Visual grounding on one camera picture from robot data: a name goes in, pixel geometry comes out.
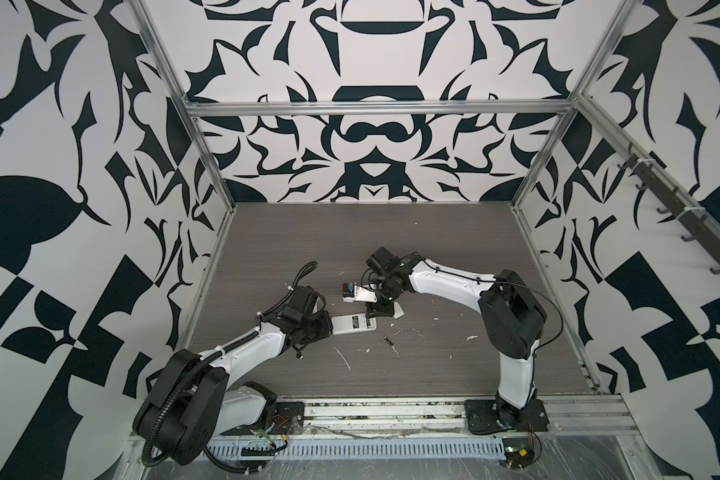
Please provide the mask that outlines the white red remote control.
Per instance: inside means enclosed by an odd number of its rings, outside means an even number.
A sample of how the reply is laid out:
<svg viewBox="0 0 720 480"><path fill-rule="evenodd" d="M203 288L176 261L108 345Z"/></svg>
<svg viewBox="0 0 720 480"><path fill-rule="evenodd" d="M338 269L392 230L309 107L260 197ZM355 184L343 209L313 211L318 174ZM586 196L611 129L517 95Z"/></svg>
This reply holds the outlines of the white red remote control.
<svg viewBox="0 0 720 480"><path fill-rule="evenodd" d="M333 335L365 333L375 331L376 329L376 319L367 317L364 313L335 316L331 318L331 332Z"/></svg>

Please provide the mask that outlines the white battery cover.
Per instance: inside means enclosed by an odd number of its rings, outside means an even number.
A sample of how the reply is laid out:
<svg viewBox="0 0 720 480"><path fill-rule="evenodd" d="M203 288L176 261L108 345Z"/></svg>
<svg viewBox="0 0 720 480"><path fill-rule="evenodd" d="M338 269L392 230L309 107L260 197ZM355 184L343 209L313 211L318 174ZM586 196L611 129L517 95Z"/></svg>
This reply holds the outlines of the white battery cover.
<svg viewBox="0 0 720 480"><path fill-rule="evenodd" d="M398 319L404 315L404 311L401 307L401 305L398 302L395 302L393 305L393 317L395 319Z"/></svg>

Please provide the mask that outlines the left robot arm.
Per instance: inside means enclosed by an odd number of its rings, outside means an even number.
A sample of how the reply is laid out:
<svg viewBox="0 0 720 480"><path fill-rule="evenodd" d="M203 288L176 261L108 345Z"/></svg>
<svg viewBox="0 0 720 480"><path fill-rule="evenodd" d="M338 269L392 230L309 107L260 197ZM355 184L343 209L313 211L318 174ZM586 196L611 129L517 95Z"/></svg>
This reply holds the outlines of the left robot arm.
<svg viewBox="0 0 720 480"><path fill-rule="evenodd" d="M308 345L332 334L324 296L300 283L317 266L315 261L302 266L285 296L258 313L247 333L202 353L181 349L170 357L132 425L144 441L144 466L167 459L185 465L216 435L271 428L276 394L256 382L234 384L288 350L301 357Z"/></svg>

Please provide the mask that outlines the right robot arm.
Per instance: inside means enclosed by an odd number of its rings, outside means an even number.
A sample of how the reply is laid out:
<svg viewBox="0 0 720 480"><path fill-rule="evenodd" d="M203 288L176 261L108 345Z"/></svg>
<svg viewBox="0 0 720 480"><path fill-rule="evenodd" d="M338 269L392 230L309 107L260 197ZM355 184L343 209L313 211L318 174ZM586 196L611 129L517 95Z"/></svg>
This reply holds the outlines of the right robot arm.
<svg viewBox="0 0 720 480"><path fill-rule="evenodd" d="M536 351L547 313L514 271L478 274L443 266L417 252L397 257L378 248L367 260L376 275L369 282L374 294L368 312L378 315L394 306L404 293L426 294L466 306L481 314L490 343L499 352L500 382L494 401L465 403L468 428L474 434L505 431L544 431L548 417L537 398Z"/></svg>

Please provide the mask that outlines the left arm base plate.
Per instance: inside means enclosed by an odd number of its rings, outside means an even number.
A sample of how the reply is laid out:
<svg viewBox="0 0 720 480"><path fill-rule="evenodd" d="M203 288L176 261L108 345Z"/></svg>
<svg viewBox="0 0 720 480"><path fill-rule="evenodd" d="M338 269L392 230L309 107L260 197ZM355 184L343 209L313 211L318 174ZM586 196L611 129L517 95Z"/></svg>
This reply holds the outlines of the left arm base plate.
<svg viewBox="0 0 720 480"><path fill-rule="evenodd" d="M239 427L239 430L244 433L263 430L266 433L286 434L302 426L305 407L301 401L277 401L266 405L252 424Z"/></svg>

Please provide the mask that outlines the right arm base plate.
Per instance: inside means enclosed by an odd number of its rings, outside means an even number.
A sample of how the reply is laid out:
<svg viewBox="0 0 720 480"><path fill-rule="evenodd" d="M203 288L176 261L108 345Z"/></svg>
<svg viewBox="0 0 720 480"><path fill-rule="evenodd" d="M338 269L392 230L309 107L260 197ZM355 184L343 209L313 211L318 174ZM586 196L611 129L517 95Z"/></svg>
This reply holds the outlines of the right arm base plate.
<svg viewBox="0 0 720 480"><path fill-rule="evenodd" d="M474 435L496 433L546 432L549 417L545 406L538 398L531 398L523 408L517 408L503 399L470 399L464 402L467 428Z"/></svg>

